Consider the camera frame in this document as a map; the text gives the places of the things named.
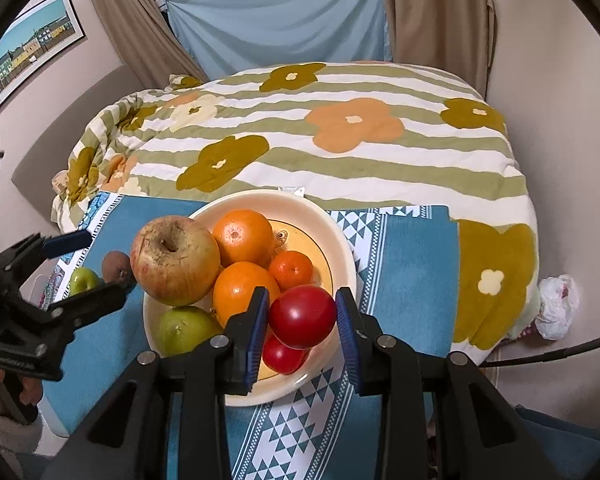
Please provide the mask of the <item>person's left hand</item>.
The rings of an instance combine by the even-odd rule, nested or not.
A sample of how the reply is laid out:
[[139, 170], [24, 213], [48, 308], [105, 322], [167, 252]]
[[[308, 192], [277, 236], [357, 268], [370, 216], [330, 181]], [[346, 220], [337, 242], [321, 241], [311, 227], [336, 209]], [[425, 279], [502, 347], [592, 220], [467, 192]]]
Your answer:
[[0, 415], [30, 426], [38, 418], [43, 387], [39, 379], [24, 377], [0, 368]]

